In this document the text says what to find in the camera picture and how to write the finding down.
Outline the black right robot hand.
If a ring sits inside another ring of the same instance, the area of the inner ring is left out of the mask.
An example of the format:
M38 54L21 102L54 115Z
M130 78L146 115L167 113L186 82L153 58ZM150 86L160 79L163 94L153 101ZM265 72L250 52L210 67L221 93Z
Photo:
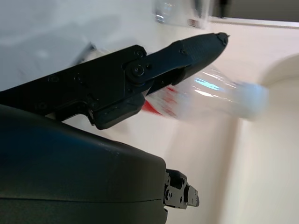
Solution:
M137 114L145 97L210 65L226 33L196 35L147 54L134 45L0 93L3 224L164 224L166 207L198 207L187 177L100 130Z

